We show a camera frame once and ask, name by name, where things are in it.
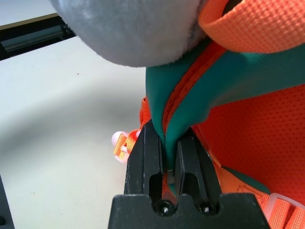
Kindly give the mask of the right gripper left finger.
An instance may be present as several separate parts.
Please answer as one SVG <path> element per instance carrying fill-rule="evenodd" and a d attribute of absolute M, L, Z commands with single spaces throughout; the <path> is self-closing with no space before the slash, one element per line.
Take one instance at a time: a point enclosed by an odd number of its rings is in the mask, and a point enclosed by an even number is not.
<path fill-rule="evenodd" d="M 156 202 L 162 198 L 163 175 L 161 139 L 150 120 L 140 131 L 128 158 L 124 194 L 146 194 Z"/>

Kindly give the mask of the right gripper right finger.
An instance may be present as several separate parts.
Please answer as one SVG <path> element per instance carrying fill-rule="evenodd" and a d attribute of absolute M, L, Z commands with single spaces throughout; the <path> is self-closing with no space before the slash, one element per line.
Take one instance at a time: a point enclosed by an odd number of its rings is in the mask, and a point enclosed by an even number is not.
<path fill-rule="evenodd" d="M 217 203 L 222 193 L 212 159 L 191 128 L 177 142 L 175 188 L 195 203 Z"/>

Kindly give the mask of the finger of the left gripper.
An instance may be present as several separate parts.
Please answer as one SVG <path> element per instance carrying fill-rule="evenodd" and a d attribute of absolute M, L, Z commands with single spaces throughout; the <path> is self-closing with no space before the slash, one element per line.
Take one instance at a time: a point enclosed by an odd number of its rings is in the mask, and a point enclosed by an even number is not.
<path fill-rule="evenodd" d="M 0 229 L 15 229 L 2 179 L 0 179 Z"/>

